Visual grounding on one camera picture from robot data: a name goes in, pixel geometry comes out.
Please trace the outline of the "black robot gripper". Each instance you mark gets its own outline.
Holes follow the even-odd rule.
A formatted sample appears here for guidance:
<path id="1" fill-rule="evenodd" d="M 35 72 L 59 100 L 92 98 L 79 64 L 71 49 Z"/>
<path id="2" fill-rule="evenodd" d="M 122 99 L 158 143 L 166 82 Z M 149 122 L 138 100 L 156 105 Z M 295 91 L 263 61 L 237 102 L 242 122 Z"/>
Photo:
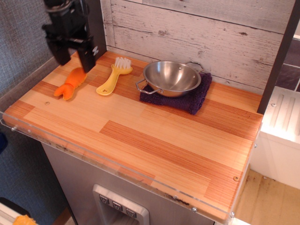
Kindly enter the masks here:
<path id="1" fill-rule="evenodd" d="M 82 9 L 46 9 L 51 20 L 42 29 L 46 42 L 56 61 L 64 66 L 70 61 L 68 49 L 77 49 L 82 68 L 90 72 L 95 64 L 97 48 L 90 35 L 88 15 Z"/>

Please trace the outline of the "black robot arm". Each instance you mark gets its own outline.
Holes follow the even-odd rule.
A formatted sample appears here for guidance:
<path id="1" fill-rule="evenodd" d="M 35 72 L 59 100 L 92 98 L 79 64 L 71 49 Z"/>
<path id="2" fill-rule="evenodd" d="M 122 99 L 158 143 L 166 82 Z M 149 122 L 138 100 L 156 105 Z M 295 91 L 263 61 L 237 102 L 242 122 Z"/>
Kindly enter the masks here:
<path id="1" fill-rule="evenodd" d="M 51 24 L 44 24 L 47 45 L 60 65 L 71 58 L 69 49 L 77 50 L 84 71 L 89 72 L 96 64 L 93 36 L 87 28 L 87 15 L 79 0 L 45 0 L 45 11 Z"/>

